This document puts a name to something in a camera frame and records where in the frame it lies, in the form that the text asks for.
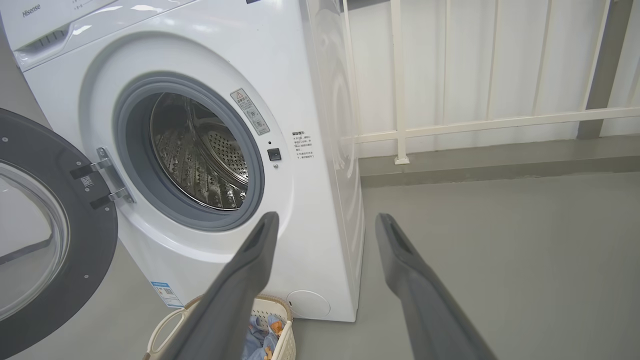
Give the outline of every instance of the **white fence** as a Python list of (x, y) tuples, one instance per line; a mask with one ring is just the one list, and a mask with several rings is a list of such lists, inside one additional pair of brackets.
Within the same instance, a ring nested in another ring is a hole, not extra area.
[[(439, 68), (439, 72), (443, 72), (442, 75), (444, 79), (442, 80), (442, 89), (439, 90), (441, 96), (439, 96), (438, 101), (441, 102), (439, 107), (441, 107), (441, 111), (439, 111), (438, 116), (439, 119), (434, 119), (431, 122), (432, 126), (422, 126), (422, 127), (414, 127), (408, 128), (407, 126), (407, 116), (406, 116), (406, 74), (404, 73), (404, 65), (405, 65), (405, 50), (403, 48), (403, 20), (402, 20), (402, 11), (401, 6), (403, 2), (401, 0), (390, 0), (390, 21), (391, 21), (391, 32), (392, 32), (392, 41), (393, 41), (393, 102), (394, 102), (394, 115), (395, 115), (395, 129), (390, 131), (382, 131), (375, 133), (362, 133), (362, 127), (360, 131), (360, 135), (357, 137), (358, 143), (371, 143), (371, 142), (380, 142), (384, 140), (397, 140), (397, 158), (396, 164), (408, 163), (408, 158), (406, 157), (407, 153), (407, 138), (415, 138), (419, 136), (432, 136), (432, 135), (442, 135), (442, 134), (452, 134), (452, 133), (464, 133), (469, 131), (479, 131), (479, 130), (487, 130), (487, 129), (502, 129), (506, 127), (520, 127), (520, 126), (532, 126), (532, 125), (541, 125), (541, 124), (557, 124), (563, 122), (579, 122), (583, 120), (596, 120), (596, 119), (612, 119), (612, 118), (627, 118), (627, 117), (640, 117), (640, 107), (634, 106), (634, 99), (637, 99), (639, 94), (639, 78), (640, 78), (640, 56), (635, 59), (636, 66), (633, 69), (632, 78), (630, 80), (630, 84), (627, 85), (626, 101), (618, 107), (605, 108), (605, 109), (597, 109), (597, 110), (587, 110), (587, 100), (589, 98), (589, 91), (591, 89), (591, 84), (593, 82), (594, 73), (596, 70), (596, 63), (598, 61), (598, 54), (600, 52), (600, 45), (602, 43), (603, 33), (605, 29), (605, 24), (607, 20), (607, 13), (609, 11), (609, 6), (611, 1), (613, 0), (598, 0), (596, 5), (600, 6), (601, 9), (598, 14), (598, 31), (595, 38), (595, 43), (590, 49), (592, 49), (591, 57), (588, 59), (588, 64), (586, 68), (588, 71), (584, 74), (584, 79), (581, 84), (584, 84), (584, 87), (581, 90), (580, 99), (581, 104), (577, 107), (575, 111), (562, 111), (549, 113), (547, 111), (541, 110), (541, 95), (545, 89), (549, 88), (549, 85), (545, 84), (545, 80), (549, 78), (547, 72), (550, 64), (549, 60), (549, 38), (550, 38), (550, 25), (552, 23), (557, 23), (558, 21), (562, 21), (563, 19), (554, 19), (556, 16), (556, 11), (554, 10), (554, 2), (563, 2), (564, 0), (547, 0), (546, 4), (546, 17), (544, 19), (544, 30), (542, 35), (542, 45), (541, 51), (539, 54), (539, 64), (537, 66), (538, 73), (535, 80), (535, 90), (533, 92), (533, 100), (532, 106), (530, 110), (530, 114), (528, 116), (515, 116), (515, 117), (505, 117), (505, 118), (495, 118), (494, 108), (495, 104), (501, 101), (500, 97), (497, 96), (495, 91), (495, 77), (498, 73), (499, 69), (496, 68), (496, 53), (497, 51), (508, 51), (509, 49), (501, 49), (499, 48), (500, 42), (497, 40), (502, 35), (503, 32), (509, 31), (504, 26), (501, 26), (503, 23), (503, 19), (501, 17), (502, 7), (505, 5), (505, 2), (509, 0), (495, 0), (493, 2), (493, 8), (491, 9), (493, 13), (493, 31), (492, 31), (492, 48), (490, 52), (490, 67), (489, 67), (489, 75), (488, 75), (488, 88), (485, 88), (482, 93), (486, 92), (485, 103), (482, 106), (482, 110), (477, 111), (474, 115), (477, 120), (466, 121), (466, 122), (455, 122), (451, 121), (450, 115), (447, 112), (447, 101), (449, 100), (447, 96), (451, 96), (451, 93), (447, 91), (447, 86), (449, 86), (451, 82), (451, 44), (452, 40), (451, 36), (451, 14), (452, 14), (452, 2), (454, 0), (442, 0), (445, 2), (444, 6), (444, 64)], [(636, 39), (629, 39), (629, 32), (627, 32), (627, 36), (625, 38), (625, 43), (628, 41), (635, 41)], [(355, 68), (357, 69), (359, 66), (358, 60), (355, 60)], [(352, 80), (355, 80), (354, 70), (352, 69), (351, 75)]]

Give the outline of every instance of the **concrete floor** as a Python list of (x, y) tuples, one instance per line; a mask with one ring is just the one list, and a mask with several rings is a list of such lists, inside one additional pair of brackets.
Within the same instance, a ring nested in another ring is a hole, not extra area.
[[(358, 320), (294, 320), (300, 360), (413, 359), (373, 222), (395, 216), (501, 359), (640, 354), (640, 173), (373, 188)], [(138, 359), (169, 312), (126, 250), (71, 321), (22, 359)]]

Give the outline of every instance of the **warning label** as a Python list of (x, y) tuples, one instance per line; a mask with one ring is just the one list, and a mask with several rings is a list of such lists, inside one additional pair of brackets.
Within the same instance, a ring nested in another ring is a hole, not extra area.
[(154, 286), (160, 298), (168, 307), (184, 307), (177, 296), (171, 290), (171, 287), (166, 282), (151, 282)]
[(233, 97), (236, 104), (240, 106), (258, 135), (263, 135), (270, 131), (269, 126), (267, 126), (267, 123), (264, 121), (264, 118), (262, 118), (262, 115), (260, 115), (260, 112), (253, 104), (253, 101), (249, 99), (244, 90), (238, 89), (232, 92), (231, 97)]
[(314, 157), (313, 144), (311, 135), (305, 134), (304, 131), (294, 131), (293, 146), (296, 148), (296, 157), (298, 159), (310, 159)]

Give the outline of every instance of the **stainless steel drum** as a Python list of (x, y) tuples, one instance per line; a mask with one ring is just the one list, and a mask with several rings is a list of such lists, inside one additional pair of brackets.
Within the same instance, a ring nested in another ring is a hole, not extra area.
[(166, 175), (197, 203), (240, 207), (249, 173), (240, 146), (212, 111), (182, 95), (162, 94), (151, 112), (154, 152)]

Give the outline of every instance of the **black button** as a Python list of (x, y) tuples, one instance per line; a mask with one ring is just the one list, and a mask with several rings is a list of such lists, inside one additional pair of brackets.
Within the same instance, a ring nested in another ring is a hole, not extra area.
[(268, 149), (267, 152), (269, 153), (269, 160), (282, 160), (282, 156), (280, 156), (280, 149)]

